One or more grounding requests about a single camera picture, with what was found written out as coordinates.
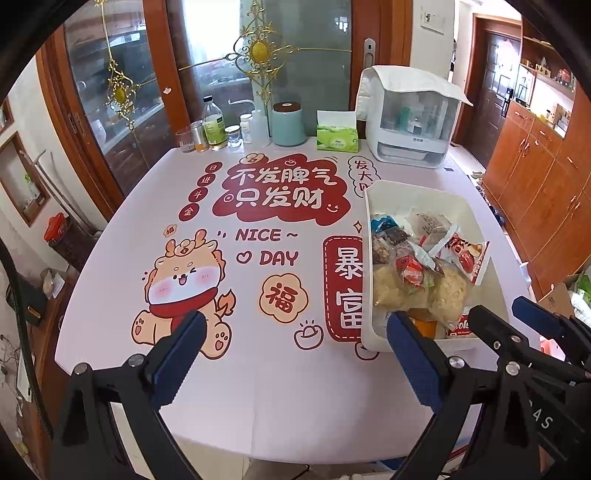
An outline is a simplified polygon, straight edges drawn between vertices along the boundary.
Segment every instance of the small glass cup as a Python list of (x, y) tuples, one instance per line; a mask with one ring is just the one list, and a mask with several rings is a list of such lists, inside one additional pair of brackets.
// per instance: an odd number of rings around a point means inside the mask
[(177, 144), (181, 147), (181, 152), (191, 153), (195, 151), (195, 143), (193, 142), (193, 134), (190, 127), (185, 127), (179, 130), (176, 134)]

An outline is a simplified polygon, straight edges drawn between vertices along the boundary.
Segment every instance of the green tissue box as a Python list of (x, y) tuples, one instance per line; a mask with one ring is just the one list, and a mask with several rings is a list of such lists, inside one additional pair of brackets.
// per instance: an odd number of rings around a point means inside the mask
[(318, 110), (316, 137), (318, 150), (357, 153), (359, 135), (355, 112)]

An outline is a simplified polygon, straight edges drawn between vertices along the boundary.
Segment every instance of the light switch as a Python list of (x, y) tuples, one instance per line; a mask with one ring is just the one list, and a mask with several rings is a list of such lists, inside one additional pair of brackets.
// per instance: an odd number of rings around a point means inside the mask
[(445, 17), (421, 8), (421, 26), (445, 34)]

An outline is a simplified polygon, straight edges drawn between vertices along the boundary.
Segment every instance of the metal screw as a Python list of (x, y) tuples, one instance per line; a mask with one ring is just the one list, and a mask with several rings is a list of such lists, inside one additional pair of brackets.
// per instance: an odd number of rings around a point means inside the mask
[(464, 366), (466, 365), (466, 362), (464, 361), (464, 359), (461, 356), (451, 356), (449, 358), (449, 364), (453, 368), (464, 368)]
[(144, 356), (141, 353), (135, 353), (134, 355), (129, 357), (127, 363), (130, 364), (132, 367), (139, 367), (141, 364), (144, 363)]
[(512, 377), (519, 373), (519, 364), (517, 362), (509, 362), (505, 367), (505, 371)]
[(76, 375), (82, 375), (88, 370), (88, 364), (82, 362), (74, 367), (74, 373)]

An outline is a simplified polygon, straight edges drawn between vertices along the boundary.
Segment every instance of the white plastic bottle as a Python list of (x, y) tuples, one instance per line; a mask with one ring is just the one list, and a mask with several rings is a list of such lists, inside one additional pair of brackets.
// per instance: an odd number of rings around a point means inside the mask
[(255, 148), (266, 147), (271, 143), (267, 116), (263, 110), (253, 110), (250, 120), (252, 146)]
[(245, 145), (252, 143), (251, 124), (252, 115), (245, 113), (240, 116), (240, 130), (242, 132), (242, 141)]

